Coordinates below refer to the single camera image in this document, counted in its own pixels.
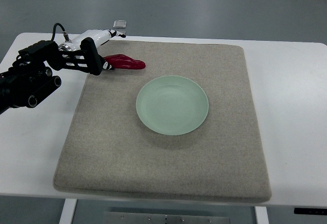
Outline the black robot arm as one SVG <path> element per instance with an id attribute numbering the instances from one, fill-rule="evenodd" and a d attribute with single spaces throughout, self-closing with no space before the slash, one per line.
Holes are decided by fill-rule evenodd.
<path id="1" fill-rule="evenodd" d="M 1 73 L 1 112 L 9 108 L 35 108 L 61 86 L 53 72 L 68 69 L 98 76 L 105 60 L 87 37 L 76 51 L 60 50 L 52 40 L 42 40 L 20 50 L 7 71 Z"/>

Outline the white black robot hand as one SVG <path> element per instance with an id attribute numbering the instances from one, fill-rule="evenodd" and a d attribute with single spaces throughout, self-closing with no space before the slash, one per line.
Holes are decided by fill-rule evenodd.
<path id="1" fill-rule="evenodd" d="M 99 75 L 103 70 L 114 70 L 97 49 L 113 37 L 126 37 L 125 33 L 117 30 L 87 30 L 75 38 L 70 38 L 66 31 L 62 34 L 64 42 L 58 47 L 63 57 L 61 67 L 93 75 Z"/>

